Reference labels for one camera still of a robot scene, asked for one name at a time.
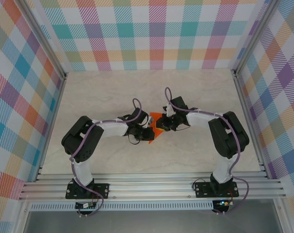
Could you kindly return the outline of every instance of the colorful plaid pattern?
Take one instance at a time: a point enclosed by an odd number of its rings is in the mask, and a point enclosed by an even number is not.
[[[35,172],[61,79],[13,0],[0,1],[0,233]]]
[[[294,224],[294,0],[283,0],[243,69],[247,96],[273,178],[282,180]]]
[[[253,37],[254,31],[257,29],[257,27],[259,25],[259,22],[262,19],[263,15],[264,15],[264,13],[265,13],[265,11],[267,9],[267,6],[268,6],[269,2],[270,2],[270,0],[265,0],[264,1],[264,4],[262,5],[262,7],[261,7],[261,9],[259,11],[259,14],[256,17],[256,20],[255,20],[251,30],[249,31],[249,33],[247,35],[247,38],[246,38],[246,40],[245,40],[245,42],[244,42],[244,44],[243,44],[243,46],[242,46],[242,48],[241,48],[241,50],[239,52],[239,55],[238,55],[234,65],[233,65],[232,69],[236,70],[236,68],[237,68],[237,66],[238,66],[238,64],[240,62],[240,59],[241,59],[242,55],[244,54],[245,49],[247,48],[247,46],[249,45],[250,40]]]
[[[74,70],[127,70],[228,67],[257,0],[40,2]]]

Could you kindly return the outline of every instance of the aluminum rail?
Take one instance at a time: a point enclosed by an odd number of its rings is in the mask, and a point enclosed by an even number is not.
[[[258,172],[235,172],[234,175],[249,182],[248,199],[285,198],[285,192],[279,180],[270,180],[260,164]],[[110,192],[107,201],[145,201],[145,200],[198,200],[192,189],[192,183],[198,179],[210,180],[211,173],[164,173],[164,174],[95,174],[97,183],[109,183]],[[73,175],[42,175],[36,182],[25,183],[20,200],[23,201],[73,201],[66,200],[67,184]],[[236,181],[242,199],[246,193],[246,184]],[[200,200],[220,200],[221,198],[203,198]]]
[[[244,66],[247,64],[252,52],[254,51],[258,41],[261,39],[265,29],[267,28],[270,20],[272,19],[275,11],[278,9],[278,6],[282,0],[271,0],[269,2],[269,5],[267,6],[266,11],[264,12],[261,21],[259,22],[258,26],[256,27],[253,36],[248,43],[241,59],[240,62],[236,68],[236,73],[240,74],[241,71],[243,70]]]

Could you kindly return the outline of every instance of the white vent strip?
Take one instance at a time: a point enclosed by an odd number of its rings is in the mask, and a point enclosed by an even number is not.
[[[131,210],[211,210],[212,201],[113,201],[105,202],[101,211]],[[34,202],[30,211],[76,211],[74,202]]]

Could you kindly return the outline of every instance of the purple cable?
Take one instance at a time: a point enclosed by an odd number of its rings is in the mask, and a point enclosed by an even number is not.
[[[170,98],[167,96],[167,93],[166,93],[167,90],[168,90],[169,93],[170,93]],[[240,147],[239,139],[238,139],[238,136],[236,135],[236,133],[235,133],[233,127],[230,125],[230,123],[227,121],[227,119],[225,119],[222,115],[214,114],[214,113],[210,113],[210,112],[205,112],[205,111],[201,111],[201,110],[188,110],[188,109],[182,109],[182,108],[178,108],[178,107],[176,107],[176,106],[173,105],[172,102],[171,102],[171,99],[172,99],[172,92],[171,92],[171,89],[170,89],[168,86],[165,88],[164,93],[165,93],[165,97],[166,97],[167,101],[169,102],[169,104],[170,104],[173,108],[175,108],[175,109],[177,109],[177,110],[180,110],[180,111],[184,111],[184,112],[202,113],[202,114],[206,114],[206,115],[210,115],[210,116],[216,116],[216,117],[221,118],[221,119],[222,119],[222,120],[228,125],[229,129],[231,130],[231,132],[232,132],[232,134],[233,134],[233,137],[234,137],[234,139],[235,139],[235,142],[236,142],[236,145],[237,145],[237,148],[238,148],[238,156],[237,156],[235,162],[231,165],[231,167],[230,167],[230,169],[229,169],[229,175],[232,176],[232,177],[233,177],[234,179],[236,179],[236,180],[243,181],[243,182],[246,184],[246,186],[247,186],[245,196],[243,197],[243,199],[242,199],[242,201],[240,202],[240,204],[239,204],[238,206],[236,206],[235,208],[233,208],[233,209],[227,211],[227,213],[231,213],[231,212],[235,211],[236,209],[238,209],[238,208],[242,205],[242,203],[243,203],[243,202],[245,201],[245,199],[247,198],[247,195],[248,195],[248,192],[249,192],[249,184],[248,184],[248,182],[247,182],[246,180],[244,180],[244,179],[242,179],[242,178],[239,178],[239,177],[236,177],[236,176],[233,176],[232,173],[231,173],[233,167],[238,163],[238,161],[239,161],[239,159],[240,159],[240,157],[241,157],[241,147]]]
[[[79,210],[78,210],[78,213],[80,214],[80,216],[88,217],[88,216],[92,216],[92,215],[94,215],[96,212],[98,212],[98,211],[100,210],[100,208],[102,208],[102,206],[103,206],[103,204],[104,204],[104,197],[103,197],[100,193],[98,193],[98,192],[96,192],[96,191],[94,191],[94,190],[92,190],[92,189],[87,188],[86,186],[84,186],[84,185],[80,182],[80,180],[78,180],[78,177],[77,177],[77,174],[76,174],[76,171],[75,171],[75,167],[74,167],[74,158],[75,158],[75,156],[78,154],[78,152],[81,150],[81,148],[82,148],[84,142],[86,141],[86,139],[87,139],[89,133],[91,132],[91,130],[92,130],[96,125],[101,124],[101,123],[107,123],[107,122],[115,122],[115,123],[123,123],[123,124],[126,124],[126,123],[129,123],[129,122],[131,122],[131,121],[135,121],[135,120],[140,116],[140,114],[141,114],[141,112],[142,112],[142,104],[141,104],[141,102],[140,102],[137,98],[134,98],[134,99],[132,100],[132,103],[133,103],[134,107],[136,108],[135,103],[134,103],[135,100],[136,100],[136,101],[138,102],[138,104],[139,104],[139,112],[138,112],[138,114],[137,114],[136,117],[134,117],[134,118],[131,119],[131,120],[125,120],[125,121],[122,121],[122,120],[103,120],[103,121],[95,122],[95,123],[94,123],[93,125],[91,125],[91,127],[88,129],[87,133],[85,134],[85,136],[84,136],[82,142],[80,143],[79,147],[77,148],[77,150],[76,150],[76,151],[72,154],[72,156],[69,158],[69,160],[72,162],[72,164],[71,164],[71,169],[72,169],[72,171],[73,171],[74,177],[76,177],[76,182],[77,182],[82,188],[84,188],[85,190],[87,190],[87,191],[89,191],[89,192],[91,192],[91,193],[94,193],[95,195],[97,195],[98,197],[100,197],[100,198],[102,199],[102,203],[101,203],[101,205],[100,205],[96,210],[94,210],[92,213],[90,213],[90,214],[88,214],[88,215],[83,215],[83,214],[80,212],[80,209],[79,209]]]

